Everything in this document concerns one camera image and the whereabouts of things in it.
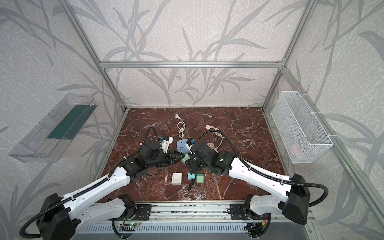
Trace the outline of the green charger adapter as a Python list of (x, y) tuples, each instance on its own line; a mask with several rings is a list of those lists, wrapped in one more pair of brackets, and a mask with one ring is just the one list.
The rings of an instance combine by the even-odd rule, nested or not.
[(185, 154), (185, 156), (181, 159), (181, 161), (183, 162), (183, 163), (185, 163), (186, 161), (188, 161), (188, 160), (190, 160), (191, 159), (191, 157), (188, 155), (188, 154)]
[(202, 184), (204, 182), (204, 174), (197, 174), (196, 175), (196, 183)]

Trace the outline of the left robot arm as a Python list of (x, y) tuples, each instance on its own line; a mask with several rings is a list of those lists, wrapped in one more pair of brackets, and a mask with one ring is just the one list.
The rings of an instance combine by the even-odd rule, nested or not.
[(137, 212), (136, 203), (122, 195), (106, 203), (97, 204), (105, 196), (145, 176), (149, 168), (162, 168), (180, 162), (186, 155), (171, 150), (170, 136), (143, 140), (139, 149), (123, 158), (105, 176), (87, 186), (58, 196), (52, 194), (43, 203), (40, 212), (20, 229), (24, 239), (69, 240), (80, 230), (118, 218), (131, 218)]

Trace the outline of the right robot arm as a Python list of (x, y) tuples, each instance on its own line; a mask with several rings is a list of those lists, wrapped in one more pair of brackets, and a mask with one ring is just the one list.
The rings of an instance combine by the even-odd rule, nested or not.
[(281, 214), (294, 223), (305, 225), (309, 208), (327, 198), (329, 190), (326, 186), (307, 183), (298, 174), (290, 177), (253, 165), (241, 157), (228, 136), (218, 130), (214, 132), (227, 140), (232, 151), (217, 152), (201, 138), (184, 139), (182, 145), (192, 155), (185, 164), (192, 174), (207, 170), (218, 176), (242, 180), (268, 192), (265, 196), (247, 197), (243, 207), (247, 217)]

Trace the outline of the blue square power strip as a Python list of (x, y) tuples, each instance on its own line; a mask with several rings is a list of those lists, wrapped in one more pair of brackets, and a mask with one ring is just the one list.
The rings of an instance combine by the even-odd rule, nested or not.
[(177, 141), (177, 151), (179, 153), (190, 154), (190, 149), (187, 147), (188, 139), (182, 139)]

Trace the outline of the white charger adapter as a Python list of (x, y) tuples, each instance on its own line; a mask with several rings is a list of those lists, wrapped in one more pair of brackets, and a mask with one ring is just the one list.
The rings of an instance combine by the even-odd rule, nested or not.
[(181, 185), (182, 184), (182, 178), (183, 178), (182, 173), (173, 173), (171, 184), (172, 185)]

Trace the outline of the teal charger adapter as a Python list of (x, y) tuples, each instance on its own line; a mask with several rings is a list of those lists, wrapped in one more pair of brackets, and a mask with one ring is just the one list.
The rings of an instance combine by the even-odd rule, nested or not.
[(188, 180), (193, 180), (195, 178), (196, 178), (195, 174), (188, 173)]

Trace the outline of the aluminium front rail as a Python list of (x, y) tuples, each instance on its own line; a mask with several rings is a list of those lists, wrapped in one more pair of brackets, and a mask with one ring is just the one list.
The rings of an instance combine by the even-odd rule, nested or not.
[(71, 208), (71, 220), (81, 220), (81, 227), (89, 227), (110, 219), (144, 221), (153, 223), (171, 222), (229, 222), (261, 221), (266, 214), (272, 219), (290, 222), (287, 216), (277, 207), (277, 200), (272, 196), (256, 198), (256, 211), (252, 205), (243, 201), (197, 201), (197, 202), (148, 202), (125, 203), (122, 199), (114, 199), (107, 203), (93, 204), (82, 210)]

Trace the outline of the clear plastic wall shelf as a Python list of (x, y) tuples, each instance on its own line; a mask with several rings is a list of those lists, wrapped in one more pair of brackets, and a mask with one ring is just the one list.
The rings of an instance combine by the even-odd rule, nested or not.
[(98, 105), (95, 98), (67, 94), (10, 151), (23, 163), (55, 163)]

